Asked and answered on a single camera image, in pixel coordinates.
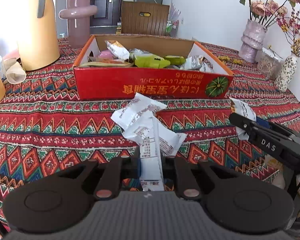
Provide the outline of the white text snack packet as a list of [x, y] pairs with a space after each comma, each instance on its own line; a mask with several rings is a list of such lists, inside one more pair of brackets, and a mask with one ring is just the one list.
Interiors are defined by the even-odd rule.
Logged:
[[128, 126], [123, 137], [139, 146], [143, 191], [164, 191], [162, 158], [176, 156], [187, 134], [175, 133], [147, 112]]

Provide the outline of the yellow orange snack packet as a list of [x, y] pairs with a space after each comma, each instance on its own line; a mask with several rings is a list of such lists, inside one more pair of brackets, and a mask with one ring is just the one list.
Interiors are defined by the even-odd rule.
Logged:
[[132, 67], [134, 63], [130, 63], [123, 60], [102, 60], [90, 61], [79, 65], [79, 67]]

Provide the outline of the pink snack packet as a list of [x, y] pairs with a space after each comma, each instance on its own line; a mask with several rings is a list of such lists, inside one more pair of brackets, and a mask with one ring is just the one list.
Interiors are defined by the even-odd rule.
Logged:
[[109, 50], [103, 50], [98, 55], [98, 58], [99, 59], [114, 59], [115, 56], [112, 54], [111, 51], [109, 51]]

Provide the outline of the long green white bar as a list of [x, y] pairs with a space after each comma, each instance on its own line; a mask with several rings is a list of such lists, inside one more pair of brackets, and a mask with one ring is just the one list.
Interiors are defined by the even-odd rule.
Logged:
[[171, 64], [169, 60], [154, 54], [135, 55], [134, 59], [135, 65], [139, 68], [162, 69]]

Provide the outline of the red silver snack bag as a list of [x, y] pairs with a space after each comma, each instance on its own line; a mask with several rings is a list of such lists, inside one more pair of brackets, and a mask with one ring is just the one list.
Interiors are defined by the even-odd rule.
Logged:
[[213, 69], [205, 63], [205, 57], [196, 55], [188, 57], [180, 67], [181, 70], [198, 70], [200, 72], [213, 73]]

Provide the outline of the patterned red tablecloth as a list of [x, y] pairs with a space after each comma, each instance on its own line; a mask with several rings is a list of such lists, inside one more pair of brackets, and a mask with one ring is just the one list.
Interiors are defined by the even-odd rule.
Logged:
[[[206, 44], [214, 55], [237, 58], [237, 51]], [[123, 100], [81, 101], [73, 64], [79, 49], [59, 40], [61, 57], [52, 65], [30, 72], [18, 85], [7, 85], [0, 102], [0, 221], [4, 198], [14, 189], [81, 161], [102, 163], [130, 154], [135, 146], [124, 139], [111, 120]], [[300, 132], [300, 102], [291, 92], [281, 93], [254, 64], [227, 64], [234, 72], [228, 95], [247, 102], [262, 118]], [[179, 154], [188, 161], [202, 158], [272, 181], [277, 171], [267, 167], [264, 154], [241, 142], [228, 120], [228, 100], [172, 99], [159, 120], [176, 132], [187, 134]]]

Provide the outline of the floral white slim vase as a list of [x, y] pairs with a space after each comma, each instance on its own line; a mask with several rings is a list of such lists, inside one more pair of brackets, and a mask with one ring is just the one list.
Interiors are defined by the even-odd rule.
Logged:
[[285, 59], [282, 68], [280, 69], [274, 85], [282, 92], [288, 89], [288, 86], [295, 74], [298, 66], [298, 57], [291, 52], [291, 54]]

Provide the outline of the fallen yellow petals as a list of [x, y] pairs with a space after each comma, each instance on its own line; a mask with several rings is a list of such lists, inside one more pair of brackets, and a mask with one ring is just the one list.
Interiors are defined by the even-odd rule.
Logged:
[[243, 65], [243, 60], [237, 59], [237, 58], [232, 58], [228, 56], [218, 56], [218, 59], [222, 61], [224, 64], [237, 64], [242, 66]]

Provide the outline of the red cardboard snack box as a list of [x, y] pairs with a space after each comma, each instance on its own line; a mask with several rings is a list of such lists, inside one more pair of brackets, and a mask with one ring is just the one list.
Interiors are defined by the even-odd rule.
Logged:
[[[126, 49], [141, 49], [161, 57], [202, 56], [212, 64], [212, 72], [84, 65], [90, 55], [106, 50], [106, 41], [111, 40]], [[137, 34], [91, 36], [73, 68], [81, 100], [131, 99], [135, 93], [175, 99], [221, 99], [234, 78], [234, 73], [199, 42]]]

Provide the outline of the beige paper cone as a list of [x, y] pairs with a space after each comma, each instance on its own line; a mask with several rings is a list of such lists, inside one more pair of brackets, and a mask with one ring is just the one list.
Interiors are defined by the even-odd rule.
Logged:
[[17, 85], [25, 81], [26, 71], [16, 58], [6, 59], [3, 62], [5, 76], [10, 84]]

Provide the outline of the dried pink roses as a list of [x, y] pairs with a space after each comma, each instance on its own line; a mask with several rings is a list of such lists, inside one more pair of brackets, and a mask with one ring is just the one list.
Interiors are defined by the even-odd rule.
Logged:
[[249, 6], [248, 21], [260, 24], [264, 29], [272, 26], [277, 19], [285, 19], [288, 9], [285, 6], [289, 3], [292, 8], [297, 4], [300, 5], [300, 0], [285, 0], [282, 4], [274, 0], [239, 0], [242, 5]]

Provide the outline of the yellow thermos jug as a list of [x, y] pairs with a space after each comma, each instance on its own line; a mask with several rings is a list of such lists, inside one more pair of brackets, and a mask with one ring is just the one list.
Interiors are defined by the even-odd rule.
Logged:
[[33, 71], [60, 57], [53, 0], [18, 0], [18, 51], [23, 68]]

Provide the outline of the pumpkin oat cracker packet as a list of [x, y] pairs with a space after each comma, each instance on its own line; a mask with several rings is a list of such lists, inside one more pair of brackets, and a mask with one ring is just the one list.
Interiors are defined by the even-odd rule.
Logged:
[[129, 51], [116, 40], [106, 40], [105, 41], [108, 50], [117, 57], [118, 59], [128, 60], [130, 57]]

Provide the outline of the wooden chair back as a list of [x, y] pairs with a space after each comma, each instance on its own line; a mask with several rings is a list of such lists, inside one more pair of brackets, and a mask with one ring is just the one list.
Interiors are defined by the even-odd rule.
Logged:
[[166, 35], [169, 5], [123, 1], [122, 34]]

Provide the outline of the dark brown entry door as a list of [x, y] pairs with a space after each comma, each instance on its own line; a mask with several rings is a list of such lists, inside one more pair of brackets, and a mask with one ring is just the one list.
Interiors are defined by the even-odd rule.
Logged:
[[97, 6], [97, 13], [90, 17], [90, 26], [115, 26], [119, 22], [122, 0], [91, 0]]

